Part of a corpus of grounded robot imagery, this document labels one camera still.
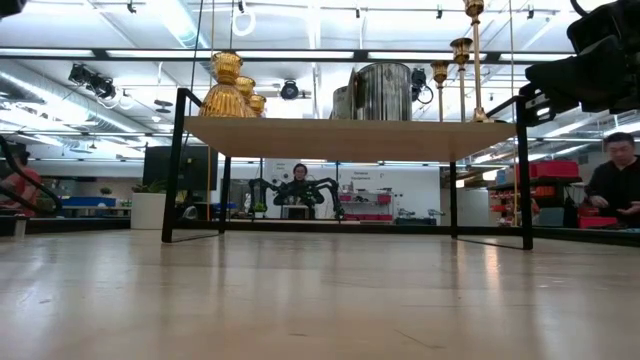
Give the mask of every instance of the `potted plant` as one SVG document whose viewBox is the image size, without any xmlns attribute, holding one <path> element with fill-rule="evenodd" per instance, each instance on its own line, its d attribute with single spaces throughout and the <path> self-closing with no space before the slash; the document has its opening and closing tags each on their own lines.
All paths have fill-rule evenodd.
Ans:
<svg viewBox="0 0 640 360">
<path fill-rule="evenodd" d="M 100 194 L 102 196 L 107 196 L 107 195 L 113 194 L 113 191 L 111 191 L 111 189 L 109 189 L 108 187 L 105 186 L 102 189 L 100 189 Z"/>
<path fill-rule="evenodd" d="M 257 218 L 264 218 L 264 213 L 267 211 L 267 207 L 263 203 L 257 203 L 253 207 L 253 215 Z"/>
<path fill-rule="evenodd" d="M 156 180 L 151 184 L 137 184 L 131 199 L 131 229 L 160 230 L 164 217 L 167 195 L 166 181 Z"/>
</svg>

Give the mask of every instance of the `black speaker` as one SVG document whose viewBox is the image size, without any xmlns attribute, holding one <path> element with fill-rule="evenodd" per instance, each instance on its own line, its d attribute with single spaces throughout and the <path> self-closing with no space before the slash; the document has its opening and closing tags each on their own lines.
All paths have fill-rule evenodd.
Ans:
<svg viewBox="0 0 640 360">
<path fill-rule="evenodd" d="M 2 0 L 0 1 L 0 19 L 19 14 L 26 5 L 27 0 Z"/>
</svg>

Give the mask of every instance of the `black monitor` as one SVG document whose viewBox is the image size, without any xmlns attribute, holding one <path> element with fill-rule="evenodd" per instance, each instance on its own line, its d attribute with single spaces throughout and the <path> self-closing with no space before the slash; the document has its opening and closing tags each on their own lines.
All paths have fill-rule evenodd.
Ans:
<svg viewBox="0 0 640 360">
<path fill-rule="evenodd" d="M 178 172 L 178 190 L 206 191 L 209 178 L 208 148 L 206 146 L 188 146 L 183 148 Z M 169 177 L 171 146 L 148 147 L 144 157 L 143 185 L 154 181 L 166 181 Z M 218 152 L 211 149 L 210 190 L 216 190 L 218 178 Z"/>
</svg>

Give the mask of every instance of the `ceiling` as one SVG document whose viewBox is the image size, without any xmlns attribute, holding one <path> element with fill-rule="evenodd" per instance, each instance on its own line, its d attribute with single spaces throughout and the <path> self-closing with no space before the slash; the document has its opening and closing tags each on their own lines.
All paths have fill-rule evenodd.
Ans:
<svg viewBox="0 0 640 360">
<path fill-rule="evenodd" d="M 464 14 L 463 1 L 443 0 L 261 0 L 248 1 L 246 13 L 237 17 L 236 33 L 250 23 L 249 13 L 255 15 L 255 29 L 248 35 L 238 36 L 232 31 L 232 14 L 237 16 L 237 1 L 211 0 L 147 0 L 134 1 L 136 13 L 127 8 L 128 0 L 31 0 L 25 11 L 0 22 L 0 75 L 6 79 L 24 79 L 24 82 L 57 97 L 43 104 L 6 103 L 10 111 L 31 111 L 42 118 L 51 107 L 73 102 L 74 109 L 56 113 L 56 121 L 62 119 L 64 129 L 89 132 L 170 132 L 173 123 L 173 107 L 169 113 L 157 113 L 155 100 L 175 103 L 178 87 L 193 88 L 193 92 L 204 98 L 212 83 L 207 62 L 175 60 L 146 61 L 133 58 L 127 61 L 77 60 L 74 56 L 58 56 L 55 60 L 44 49 L 288 49 L 288 50 L 403 50 L 406 52 L 450 51 L 449 43 L 460 37 L 470 37 L 470 19 Z M 592 9 L 607 1 L 582 0 L 585 9 Z M 508 53 L 570 53 L 572 47 L 566 38 L 569 24 L 578 19 L 569 1 L 513 0 L 510 22 L 509 1 L 485 1 L 485 13 L 480 16 L 481 52 L 499 52 L 508 60 Z M 438 9 L 442 16 L 437 19 Z M 3 56 L 3 48 L 29 49 L 24 57 Z M 409 67 L 423 67 L 431 77 L 431 68 L 425 63 L 411 63 Z M 78 88 L 68 80 L 74 63 L 82 63 L 93 72 L 113 78 L 120 91 L 126 92 L 118 102 L 99 104 L 95 96 L 84 88 Z M 256 80 L 256 92 L 268 100 L 266 114 L 270 117 L 328 117 L 332 109 L 333 91 L 346 85 L 352 68 L 359 69 L 362 63 L 318 62 L 262 62 L 246 60 L 242 73 Z M 317 81 L 314 85 L 314 66 Z M 488 110 L 509 99 L 526 84 L 522 61 L 511 66 L 483 64 L 481 81 L 482 101 Z M 475 104 L 472 88 L 473 71 L 468 67 L 466 78 L 467 117 L 471 117 Z M 449 79 L 443 92 L 445 121 L 460 121 L 458 72 L 449 68 Z M 284 80 L 295 80 L 301 90 L 309 96 L 294 101 L 283 101 L 277 96 Z M 314 109 L 314 96 L 318 108 Z M 0 111 L 2 115 L 9 111 Z M 85 120 L 67 121 L 69 112 L 84 111 Z M 192 113 L 197 107 L 192 106 Z M 429 105 L 414 103 L 414 120 L 436 121 L 437 99 Z M 511 121 L 511 109 L 497 116 Z M 541 129 L 534 129 L 535 136 L 580 136 L 598 137 L 603 131 L 617 125 L 634 123 L 637 115 L 619 116 L 618 122 L 606 114 L 586 115 L 572 112 Z M 569 131 L 558 129 L 582 121 L 582 125 Z M 6 121 L 0 122 L 0 130 L 43 130 L 45 125 L 25 127 Z M 74 141 L 95 142 L 95 138 Z M 20 141 L 38 143 L 38 139 L 23 138 Z M 140 149 L 139 140 L 133 145 L 123 146 Z M 158 138 L 154 144 L 168 144 L 169 138 Z M 532 144 L 532 151 L 554 153 L 570 148 L 570 143 Z M 508 151 L 508 145 L 488 149 L 486 154 Z M 122 149 L 113 151 L 113 156 L 125 156 Z"/>
</svg>

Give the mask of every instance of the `shelf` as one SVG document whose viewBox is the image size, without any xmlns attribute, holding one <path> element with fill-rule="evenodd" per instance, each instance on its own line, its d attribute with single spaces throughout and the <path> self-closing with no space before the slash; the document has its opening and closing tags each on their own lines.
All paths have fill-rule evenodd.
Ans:
<svg viewBox="0 0 640 360">
<path fill-rule="evenodd" d="M 457 161 L 515 136 L 514 124 L 186 117 L 185 129 L 231 157 Z"/>
<path fill-rule="evenodd" d="M 574 184 L 574 183 L 579 183 L 582 182 L 582 178 L 579 177 L 573 177 L 573 178 L 555 178 L 555 177 L 551 177 L 551 178 L 536 178 L 536 179 L 531 179 L 530 180 L 530 185 L 531 186 L 542 186 L 542 185 L 569 185 L 569 184 Z M 487 187 L 487 190 L 491 191 L 500 191 L 500 190 L 512 190 L 513 189 L 513 183 L 508 183 L 508 184 L 501 184 L 501 185 L 495 185 L 495 186 L 489 186 Z"/>
</svg>

